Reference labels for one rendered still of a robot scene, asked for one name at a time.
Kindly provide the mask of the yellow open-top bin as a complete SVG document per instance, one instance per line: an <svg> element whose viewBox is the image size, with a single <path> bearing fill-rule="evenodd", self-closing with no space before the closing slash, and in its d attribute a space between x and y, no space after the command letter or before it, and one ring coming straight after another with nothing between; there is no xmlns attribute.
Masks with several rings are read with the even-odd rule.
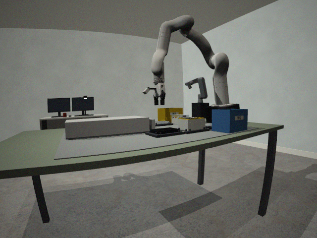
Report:
<svg viewBox="0 0 317 238"><path fill-rule="evenodd" d="M171 122L171 115L183 114L183 108L158 108L158 121Z"/></svg>

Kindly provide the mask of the blue box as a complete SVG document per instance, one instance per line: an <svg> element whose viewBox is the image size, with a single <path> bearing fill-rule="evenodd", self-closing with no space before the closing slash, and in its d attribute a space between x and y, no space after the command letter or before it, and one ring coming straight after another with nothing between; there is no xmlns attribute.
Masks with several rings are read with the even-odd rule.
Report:
<svg viewBox="0 0 317 238"><path fill-rule="evenodd" d="M212 109L212 131L234 133L247 130L248 109Z"/></svg>

